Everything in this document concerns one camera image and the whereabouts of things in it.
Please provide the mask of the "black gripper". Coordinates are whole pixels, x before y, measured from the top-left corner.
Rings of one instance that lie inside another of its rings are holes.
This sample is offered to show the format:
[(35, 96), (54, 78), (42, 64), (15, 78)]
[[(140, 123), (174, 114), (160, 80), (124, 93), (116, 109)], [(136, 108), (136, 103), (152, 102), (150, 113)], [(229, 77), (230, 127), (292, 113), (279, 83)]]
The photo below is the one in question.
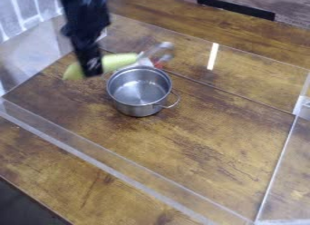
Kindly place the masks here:
[(102, 54), (94, 38), (99, 37), (103, 29), (110, 25), (109, 0), (59, 1), (67, 19), (62, 33), (71, 37), (83, 75), (86, 78), (99, 76), (103, 74)]

